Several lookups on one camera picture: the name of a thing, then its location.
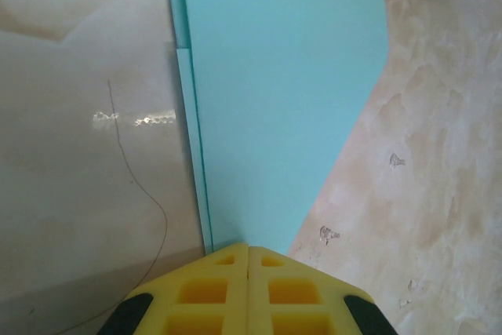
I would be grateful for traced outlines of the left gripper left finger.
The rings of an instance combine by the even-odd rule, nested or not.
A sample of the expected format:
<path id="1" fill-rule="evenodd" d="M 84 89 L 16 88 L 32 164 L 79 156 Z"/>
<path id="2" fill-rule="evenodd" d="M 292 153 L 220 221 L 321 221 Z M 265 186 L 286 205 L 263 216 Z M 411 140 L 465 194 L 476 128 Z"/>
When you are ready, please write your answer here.
<path id="1" fill-rule="evenodd" d="M 248 245 L 238 243 L 139 285 L 99 334 L 245 334 Z"/>

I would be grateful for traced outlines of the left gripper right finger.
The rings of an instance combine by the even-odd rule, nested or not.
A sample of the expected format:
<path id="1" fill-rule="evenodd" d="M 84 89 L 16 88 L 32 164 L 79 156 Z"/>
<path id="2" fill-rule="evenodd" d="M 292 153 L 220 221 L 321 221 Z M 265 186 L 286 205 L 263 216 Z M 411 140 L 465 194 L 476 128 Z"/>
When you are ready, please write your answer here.
<path id="1" fill-rule="evenodd" d="M 249 249 L 249 334 L 395 334 L 364 290 L 263 247 Z"/>

